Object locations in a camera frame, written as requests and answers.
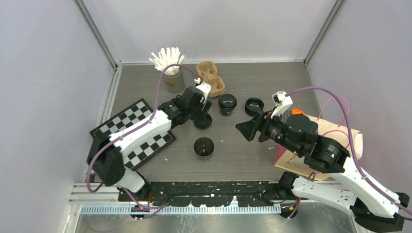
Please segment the black coffee lid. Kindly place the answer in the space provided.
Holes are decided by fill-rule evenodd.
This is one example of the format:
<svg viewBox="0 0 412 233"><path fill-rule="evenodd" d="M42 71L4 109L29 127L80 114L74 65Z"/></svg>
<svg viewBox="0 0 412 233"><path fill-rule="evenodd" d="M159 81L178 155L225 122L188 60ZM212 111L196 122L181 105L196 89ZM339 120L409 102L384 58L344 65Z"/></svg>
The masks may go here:
<svg viewBox="0 0 412 233"><path fill-rule="evenodd" d="M233 110L237 106L237 99L232 94L223 94L220 96L218 104L221 109Z"/></svg>
<svg viewBox="0 0 412 233"><path fill-rule="evenodd" d="M193 123L194 123L194 125L195 125L195 127L196 127L197 129L205 130L205 129L207 129L207 128L209 128L209 127L211 126L211 124L212 124L212 117L211 117L210 114L207 114L207 115L205 116L205 118L200 119L200 120L197 120L197 121L194 121Z"/></svg>

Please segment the brown cardboard cup carrier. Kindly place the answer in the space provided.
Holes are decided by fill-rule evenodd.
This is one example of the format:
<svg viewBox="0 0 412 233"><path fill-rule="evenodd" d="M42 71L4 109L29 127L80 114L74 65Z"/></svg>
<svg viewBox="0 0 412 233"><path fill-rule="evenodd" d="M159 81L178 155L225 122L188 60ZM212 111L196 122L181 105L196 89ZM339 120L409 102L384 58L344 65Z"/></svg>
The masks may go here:
<svg viewBox="0 0 412 233"><path fill-rule="evenodd" d="M209 98L216 98L224 94L225 83L218 75L216 65L211 61L200 62L196 65L196 71L202 81L211 85Z"/></svg>

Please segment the single black coffee cup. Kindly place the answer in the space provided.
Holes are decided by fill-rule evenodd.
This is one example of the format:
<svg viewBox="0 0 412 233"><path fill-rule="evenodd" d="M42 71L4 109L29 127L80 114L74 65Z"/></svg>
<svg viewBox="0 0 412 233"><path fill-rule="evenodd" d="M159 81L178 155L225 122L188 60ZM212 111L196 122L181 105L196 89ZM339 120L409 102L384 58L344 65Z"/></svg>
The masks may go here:
<svg viewBox="0 0 412 233"><path fill-rule="evenodd" d="M225 116L225 117L232 115L232 114L233 114L233 111L234 111L234 108L233 108L233 107L231 107L231 108L223 108L223 107L221 107L221 108L220 108L220 113L221 113L223 116Z"/></svg>

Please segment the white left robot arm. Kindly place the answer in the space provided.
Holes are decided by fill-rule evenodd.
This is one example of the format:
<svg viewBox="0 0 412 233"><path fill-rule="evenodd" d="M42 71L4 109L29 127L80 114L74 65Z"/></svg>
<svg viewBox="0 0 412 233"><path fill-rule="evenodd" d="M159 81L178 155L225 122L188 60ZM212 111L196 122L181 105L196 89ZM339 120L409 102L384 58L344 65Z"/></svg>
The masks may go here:
<svg viewBox="0 0 412 233"><path fill-rule="evenodd" d="M96 133L86 159L88 172L94 171L106 186L117 185L130 191L138 201L145 200L149 188L136 171L128 168L124 158L148 139L206 117L212 87L208 84L187 87L183 94L159 105L145 119L110 135Z"/></svg>

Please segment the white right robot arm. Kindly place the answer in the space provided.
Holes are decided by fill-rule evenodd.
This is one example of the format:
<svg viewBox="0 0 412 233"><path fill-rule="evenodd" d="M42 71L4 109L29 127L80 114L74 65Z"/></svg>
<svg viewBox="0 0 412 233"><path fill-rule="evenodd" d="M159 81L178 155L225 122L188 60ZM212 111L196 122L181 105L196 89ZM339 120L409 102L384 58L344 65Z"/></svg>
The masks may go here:
<svg viewBox="0 0 412 233"><path fill-rule="evenodd" d="M273 140L294 155L303 158L311 169L327 174L345 186L337 190L307 180L292 172L284 172L277 183L278 195L283 199L304 198L338 209L362 227L376 233L400 232L405 218L399 209L407 207L409 196L368 183L366 172L357 168L348 149L338 141L318 134L318 124L306 115L287 118L270 117L258 112L250 121L236 125L236 129L252 141L260 132L259 142Z"/></svg>

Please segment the grey straw holder cup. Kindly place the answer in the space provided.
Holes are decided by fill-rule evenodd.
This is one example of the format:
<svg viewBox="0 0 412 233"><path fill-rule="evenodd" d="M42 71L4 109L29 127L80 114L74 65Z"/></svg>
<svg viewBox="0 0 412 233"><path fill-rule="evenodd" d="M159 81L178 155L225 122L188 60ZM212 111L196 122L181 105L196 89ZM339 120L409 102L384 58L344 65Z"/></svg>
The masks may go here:
<svg viewBox="0 0 412 233"><path fill-rule="evenodd" d="M179 94L184 91L186 88L184 74L183 71L180 69L179 72L175 75L164 75L163 81L166 85L166 89L168 92L173 94Z"/></svg>

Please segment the orange small object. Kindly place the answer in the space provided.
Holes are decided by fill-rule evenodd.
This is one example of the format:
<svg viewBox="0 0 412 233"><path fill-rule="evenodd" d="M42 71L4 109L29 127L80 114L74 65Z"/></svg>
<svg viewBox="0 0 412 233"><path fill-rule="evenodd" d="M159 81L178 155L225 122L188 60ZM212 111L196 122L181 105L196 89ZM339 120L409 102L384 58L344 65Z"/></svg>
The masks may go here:
<svg viewBox="0 0 412 233"><path fill-rule="evenodd" d="M304 115L304 114L305 112L300 109L296 109L296 108L292 109L292 115Z"/></svg>

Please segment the white paper straws bundle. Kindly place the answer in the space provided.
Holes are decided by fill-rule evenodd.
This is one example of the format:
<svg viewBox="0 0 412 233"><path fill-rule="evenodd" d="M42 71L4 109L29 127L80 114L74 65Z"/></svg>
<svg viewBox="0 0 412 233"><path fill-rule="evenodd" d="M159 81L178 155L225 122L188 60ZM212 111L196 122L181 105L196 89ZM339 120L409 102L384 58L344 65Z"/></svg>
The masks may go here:
<svg viewBox="0 0 412 233"><path fill-rule="evenodd" d="M169 65L182 64L185 59L185 55L181 54L178 47L161 48L160 52L157 54L152 52L151 55L152 58L149 61L154 64L155 69L158 71L163 71Z"/></svg>

